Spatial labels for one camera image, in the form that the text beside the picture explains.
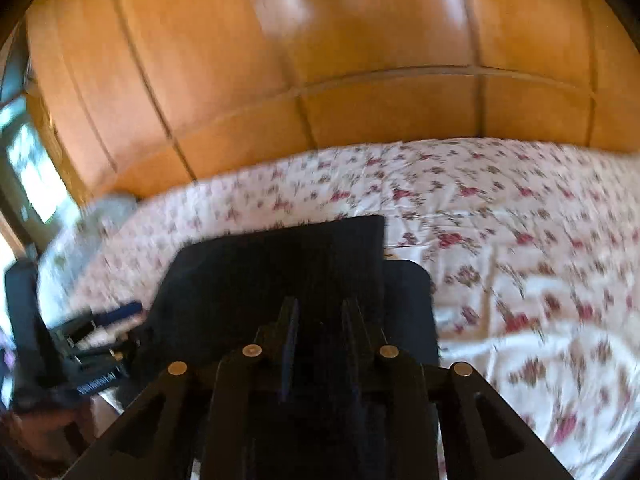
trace brass screw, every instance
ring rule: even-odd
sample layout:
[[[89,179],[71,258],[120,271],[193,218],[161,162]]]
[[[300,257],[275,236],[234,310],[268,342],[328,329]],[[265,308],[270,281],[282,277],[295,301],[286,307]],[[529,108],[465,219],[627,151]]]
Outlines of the brass screw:
[[[469,377],[474,372],[474,369],[469,363],[460,361],[453,365],[453,371],[461,377]]]
[[[400,351],[393,345],[384,345],[380,347],[380,355],[382,357],[386,357],[387,359],[393,359],[394,357],[398,357],[400,355]]]
[[[258,357],[262,353],[262,347],[260,345],[247,345],[242,349],[242,354],[245,357]]]
[[[167,368],[171,375],[182,375],[187,371],[187,363],[183,363],[182,361],[174,361]]]

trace orange wood paneling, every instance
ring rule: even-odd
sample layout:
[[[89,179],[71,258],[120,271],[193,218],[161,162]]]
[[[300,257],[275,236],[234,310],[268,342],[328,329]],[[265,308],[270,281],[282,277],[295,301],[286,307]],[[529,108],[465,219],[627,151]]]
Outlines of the orange wood paneling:
[[[313,148],[292,98],[247,108],[181,137],[179,143],[198,178]]]
[[[509,76],[484,76],[485,134],[585,146],[590,96]]]
[[[116,164],[166,142],[113,0],[54,0],[54,6],[63,55]]]
[[[33,68],[58,137],[88,187],[113,175],[94,126],[82,108],[63,59],[53,0],[36,0],[27,12]]]
[[[343,84],[305,97],[318,146],[476,134],[475,78],[422,75]]]
[[[254,0],[301,83],[471,62],[463,0]]]
[[[589,37],[581,0],[470,3],[483,65],[589,85]]]
[[[95,189],[95,194],[123,191],[139,198],[149,198],[190,182],[191,177],[180,156],[172,145],[165,144],[164,148],[141,157],[123,168],[116,177],[104,181]]]
[[[287,87],[252,0],[121,0],[168,123],[184,131]]]
[[[640,52],[604,0],[589,0],[593,15],[596,88],[640,100]]]
[[[626,101],[615,94],[598,95],[590,145],[612,152],[640,150],[640,100]]]

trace wrinkled sheet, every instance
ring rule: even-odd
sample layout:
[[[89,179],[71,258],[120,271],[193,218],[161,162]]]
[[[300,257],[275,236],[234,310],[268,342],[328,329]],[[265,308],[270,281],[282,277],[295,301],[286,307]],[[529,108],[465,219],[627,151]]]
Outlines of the wrinkled sheet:
[[[64,227],[38,261],[38,300],[44,323],[56,326],[66,316],[69,295],[76,280],[100,250],[102,241],[115,234],[138,205],[133,195],[101,198]]]
[[[442,365],[471,362],[577,479],[593,480],[640,421],[639,200],[640,158],[573,146],[305,153],[144,203],[86,268],[70,309],[148,308],[177,251],[203,237],[383,214],[386,257],[432,277]]]

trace wooden wall panel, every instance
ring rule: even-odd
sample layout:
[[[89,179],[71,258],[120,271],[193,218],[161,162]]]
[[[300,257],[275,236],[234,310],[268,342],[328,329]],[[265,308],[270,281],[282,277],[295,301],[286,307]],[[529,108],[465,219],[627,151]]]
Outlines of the wooden wall panel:
[[[487,137],[587,144],[586,91],[509,76],[484,76]]]
[[[423,75],[341,84],[304,98],[320,148],[476,134],[475,78]]]
[[[84,180],[78,175],[78,170],[69,158],[64,144],[60,141],[60,136],[42,94],[38,92],[37,87],[31,86],[24,97],[27,101],[27,111],[40,136],[40,141],[44,149],[47,150],[60,179],[65,183],[66,190],[80,207],[87,205],[93,198],[91,192]]]
[[[288,84],[252,0],[120,0],[131,37],[172,129]]]
[[[31,60],[60,141],[88,187],[114,174],[87,116],[60,47],[53,0],[36,0],[27,12]]]
[[[313,148],[292,98],[242,110],[184,136],[179,143],[197,178]]]
[[[142,156],[123,168],[116,177],[95,189],[97,196],[123,191],[139,198],[149,198],[172,187],[191,183],[191,177],[175,148],[166,143],[160,150]]]
[[[588,86],[589,35],[581,0],[471,0],[485,66]]]
[[[66,62],[116,164],[164,143],[113,0],[55,0],[55,9]]]
[[[600,94],[596,100],[591,146],[613,152],[640,150],[640,105]]]
[[[471,63],[463,0],[255,0],[297,81]]]
[[[640,148],[640,54],[602,0],[37,0],[28,28],[91,189],[149,196],[315,145]]]
[[[604,0],[589,0],[593,15],[596,91],[640,104],[640,52]]]

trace bed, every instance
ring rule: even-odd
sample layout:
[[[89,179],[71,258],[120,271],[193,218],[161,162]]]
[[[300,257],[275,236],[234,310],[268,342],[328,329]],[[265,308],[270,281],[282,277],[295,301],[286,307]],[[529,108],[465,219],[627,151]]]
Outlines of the bed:
[[[143,202],[103,240],[67,313],[149,308],[177,251],[201,238],[382,214],[385,256],[433,280],[442,365],[471,362],[593,480],[640,422],[639,180],[637,156],[516,140],[303,153]]]

